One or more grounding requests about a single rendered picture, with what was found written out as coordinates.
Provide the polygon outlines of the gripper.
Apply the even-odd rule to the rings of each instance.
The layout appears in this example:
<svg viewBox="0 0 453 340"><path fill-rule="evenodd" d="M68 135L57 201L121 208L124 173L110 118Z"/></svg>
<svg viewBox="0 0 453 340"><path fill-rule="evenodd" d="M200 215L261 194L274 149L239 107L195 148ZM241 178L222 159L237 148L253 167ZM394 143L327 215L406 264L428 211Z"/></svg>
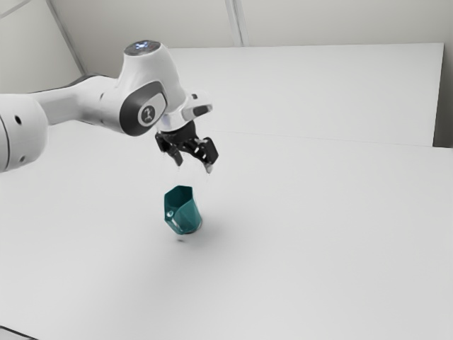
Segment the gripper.
<svg viewBox="0 0 453 340"><path fill-rule="evenodd" d="M200 139L197 136L196 125L193 121L174 131L158 131L155 139L159 149L172 158L176 166L182 165L183 157L180 152L184 151L195 155L195 158L202 162L205 171L211 174L214 163L219 157L217 148L210 137Z"/></svg>

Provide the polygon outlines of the teal faceted mug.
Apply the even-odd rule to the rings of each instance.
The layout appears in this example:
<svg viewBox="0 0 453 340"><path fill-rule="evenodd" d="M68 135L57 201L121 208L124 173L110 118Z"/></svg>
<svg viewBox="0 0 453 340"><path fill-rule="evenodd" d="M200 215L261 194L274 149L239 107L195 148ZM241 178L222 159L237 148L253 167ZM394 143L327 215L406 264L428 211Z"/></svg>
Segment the teal faceted mug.
<svg viewBox="0 0 453 340"><path fill-rule="evenodd" d="M202 217L191 186L175 186L164 195L164 220L179 235L200 229Z"/></svg>

